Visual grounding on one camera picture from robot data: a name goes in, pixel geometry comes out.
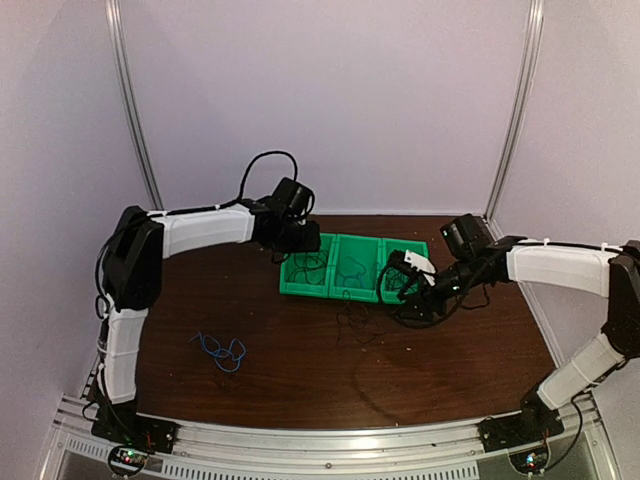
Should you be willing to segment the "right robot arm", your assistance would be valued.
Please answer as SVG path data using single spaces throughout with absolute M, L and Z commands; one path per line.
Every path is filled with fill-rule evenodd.
M 523 236 L 495 239 L 480 216 L 465 214 L 443 226 L 454 263 L 438 270 L 411 250 L 389 254 L 387 268 L 405 276 L 394 319 L 408 328 L 430 328 L 461 309 L 477 286 L 539 283 L 604 298 L 607 317 L 598 334 L 522 399 L 512 430 L 535 440 L 551 416 L 613 370 L 639 356 L 639 244 L 584 245 Z

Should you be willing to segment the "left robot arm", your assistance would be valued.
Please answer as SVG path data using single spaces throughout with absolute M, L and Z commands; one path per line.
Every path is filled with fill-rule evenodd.
M 164 261 L 191 250 L 244 243 L 282 255 L 314 253 L 320 247 L 319 226 L 308 218 L 314 205 L 310 188 L 284 177 L 272 194 L 258 200 L 238 197 L 174 211 L 125 209 L 96 266 L 97 398 L 109 409 L 106 429 L 121 443 L 133 444 L 144 433 L 142 419 L 122 405 L 136 399 L 141 333 L 161 293 Z

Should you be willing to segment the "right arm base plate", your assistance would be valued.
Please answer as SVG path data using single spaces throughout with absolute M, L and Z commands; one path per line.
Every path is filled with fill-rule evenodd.
M 542 425 L 530 424 L 522 412 L 486 417 L 477 428 L 486 453 L 506 451 L 515 471 L 528 476 L 545 471 L 551 463 L 549 440 L 564 432 L 559 419 L 552 418 Z

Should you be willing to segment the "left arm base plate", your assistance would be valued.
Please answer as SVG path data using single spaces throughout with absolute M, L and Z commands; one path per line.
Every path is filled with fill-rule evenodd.
M 175 422 L 134 416 L 133 423 L 105 416 L 91 427 L 93 436 L 113 443 L 108 449 L 106 464 L 118 477 L 132 477 L 150 466 L 158 454 L 171 454 L 177 439 Z

